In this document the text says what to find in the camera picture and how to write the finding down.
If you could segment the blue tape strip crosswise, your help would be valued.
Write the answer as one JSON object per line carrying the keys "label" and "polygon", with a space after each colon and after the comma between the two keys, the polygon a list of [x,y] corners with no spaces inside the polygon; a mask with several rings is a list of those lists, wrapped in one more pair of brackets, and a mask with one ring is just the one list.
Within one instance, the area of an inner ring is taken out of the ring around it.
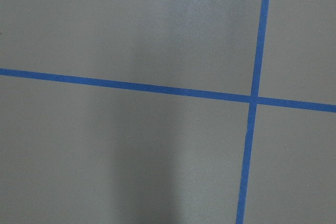
{"label": "blue tape strip crosswise", "polygon": [[259,97],[259,86],[262,69],[262,60],[264,54],[264,45],[266,37],[266,27],[268,19],[269,0],[261,0],[258,34],[256,41],[256,51],[253,69],[253,78],[250,91],[250,102],[247,116],[247,127],[244,142],[244,153],[241,165],[241,177],[239,184],[239,194],[236,211],[236,223],[243,223],[245,216],[245,207],[247,199],[249,171],[251,162],[251,153],[253,148],[254,130],[256,122],[257,104]]}

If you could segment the blue tape strip lengthwise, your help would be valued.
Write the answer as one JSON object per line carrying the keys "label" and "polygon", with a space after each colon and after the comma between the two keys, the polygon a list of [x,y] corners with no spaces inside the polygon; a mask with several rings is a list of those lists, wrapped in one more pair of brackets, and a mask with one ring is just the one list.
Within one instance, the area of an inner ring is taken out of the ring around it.
{"label": "blue tape strip lengthwise", "polygon": [[141,84],[141,83],[122,82],[122,81],[113,81],[113,80],[105,80],[105,79],[76,77],[76,76],[67,76],[67,75],[61,75],[61,74],[42,73],[42,72],[4,69],[4,68],[1,69],[1,75],[9,76],[9,77],[26,78],[26,79],[83,84],[83,85],[89,85],[89,86],[117,88],[117,89],[135,90],[135,91],[144,91],[144,92],[153,92],[153,93],[163,93],[163,94],[233,101],[233,102],[242,102],[242,103],[255,102],[261,105],[278,106],[278,107],[284,107],[284,108],[304,109],[304,110],[323,111],[323,112],[332,112],[332,113],[335,112],[335,105],[332,105],[332,104],[265,98],[265,97],[252,98],[248,95],[222,93],[222,92],[215,92],[215,91],[183,89],[183,88],[175,88],[175,87],[156,86],[156,85],[151,85],[151,84]]}

